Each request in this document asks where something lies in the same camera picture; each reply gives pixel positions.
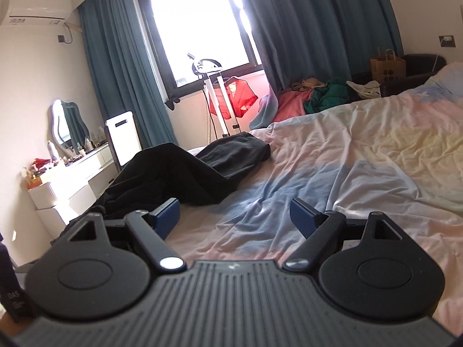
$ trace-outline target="pillow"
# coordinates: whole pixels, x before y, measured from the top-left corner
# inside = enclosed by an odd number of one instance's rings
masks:
[[[454,62],[441,69],[435,76],[429,78],[427,84],[437,83],[452,94],[463,95],[463,62]]]

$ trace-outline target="paper bag handle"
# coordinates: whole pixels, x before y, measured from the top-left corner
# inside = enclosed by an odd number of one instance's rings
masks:
[[[387,49],[387,50],[386,50],[386,60],[388,60],[388,58],[387,58],[387,53],[388,53],[389,51],[392,52],[392,55],[394,55],[394,61],[396,61],[396,59],[395,59],[395,51],[394,51],[393,49]]]

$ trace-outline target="bedsheet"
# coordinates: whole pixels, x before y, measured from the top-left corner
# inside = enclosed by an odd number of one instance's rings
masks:
[[[271,159],[222,203],[183,205],[170,246],[189,263],[281,263],[304,240],[289,217],[292,198],[351,218],[383,211],[441,266],[434,317],[463,332],[463,96],[420,86],[252,133],[270,144]]]

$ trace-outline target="window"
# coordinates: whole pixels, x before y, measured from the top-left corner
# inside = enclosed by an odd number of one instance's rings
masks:
[[[262,69],[241,0],[139,0],[169,98],[201,90],[191,70],[198,59],[219,61],[224,76]]]

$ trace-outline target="curtain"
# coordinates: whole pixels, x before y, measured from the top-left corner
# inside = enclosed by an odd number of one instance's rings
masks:
[[[308,77],[350,80],[378,48],[403,55],[390,0],[243,0],[270,87],[252,128],[267,126],[276,96]]]
[[[79,151],[77,148],[79,145],[84,147],[85,138],[90,136],[89,130],[80,117],[79,107],[77,107],[76,103],[61,101],[61,105],[63,106],[64,117],[66,119],[65,123],[68,124],[72,146],[76,155],[78,155]]]
[[[78,10],[103,119],[131,111],[143,148],[177,143],[133,0],[85,0]]]

